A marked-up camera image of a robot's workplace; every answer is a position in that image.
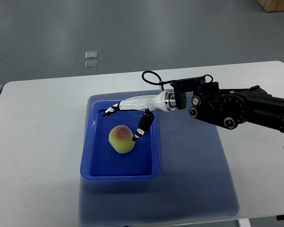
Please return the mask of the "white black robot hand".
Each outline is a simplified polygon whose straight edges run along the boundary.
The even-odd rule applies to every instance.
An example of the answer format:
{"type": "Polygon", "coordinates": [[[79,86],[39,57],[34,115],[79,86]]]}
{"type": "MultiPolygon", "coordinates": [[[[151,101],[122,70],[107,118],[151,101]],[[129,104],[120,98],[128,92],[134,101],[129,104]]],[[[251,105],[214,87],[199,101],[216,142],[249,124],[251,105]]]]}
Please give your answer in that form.
{"type": "Polygon", "coordinates": [[[176,99],[174,91],[164,90],[158,95],[136,96],[125,99],[109,107],[103,117],[110,116],[118,111],[144,111],[137,126],[137,130],[132,137],[136,141],[144,136],[151,128],[154,121],[154,111],[162,110],[164,112],[174,111],[176,109],[176,99]]]}

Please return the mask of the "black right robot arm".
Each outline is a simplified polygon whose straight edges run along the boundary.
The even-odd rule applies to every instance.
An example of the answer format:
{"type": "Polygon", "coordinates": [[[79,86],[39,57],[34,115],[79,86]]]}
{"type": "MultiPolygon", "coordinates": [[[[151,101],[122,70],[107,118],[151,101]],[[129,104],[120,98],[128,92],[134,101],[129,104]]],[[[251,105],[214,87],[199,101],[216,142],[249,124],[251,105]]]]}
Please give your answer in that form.
{"type": "Polygon", "coordinates": [[[220,89],[218,82],[205,76],[174,80],[177,109],[186,108],[186,93],[191,92],[192,118],[229,130],[250,122],[284,133],[284,99],[273,97],[260,86],[245,89],[220,89]]]}

